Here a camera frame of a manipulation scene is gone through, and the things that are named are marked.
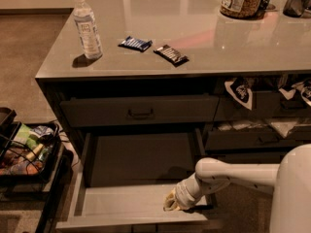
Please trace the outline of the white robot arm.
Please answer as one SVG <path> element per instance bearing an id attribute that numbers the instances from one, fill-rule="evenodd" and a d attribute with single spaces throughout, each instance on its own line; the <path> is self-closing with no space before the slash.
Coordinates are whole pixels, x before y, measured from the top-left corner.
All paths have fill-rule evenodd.
<path id="1" fill-rule="evenodd" d="M 290 150 L 278 164 L 231 164 L 204 157 L 166 195 L 163 210 L 185 211 L 232 183 L 272 189 L 269 233 L 311 233 L 311 145 Z"/>

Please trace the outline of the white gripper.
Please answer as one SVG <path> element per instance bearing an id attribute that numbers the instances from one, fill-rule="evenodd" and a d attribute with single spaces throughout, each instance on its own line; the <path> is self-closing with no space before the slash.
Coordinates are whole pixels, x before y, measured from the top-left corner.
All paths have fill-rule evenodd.
<path id="1" fill-rule="evenodd" d="M 191 195 L 183 183 L 177 183 L 175 191 L 172 190 L 165 198 L 163 210 L 165 212 L 188 210 L 199 201 L 199 195 Z"/>

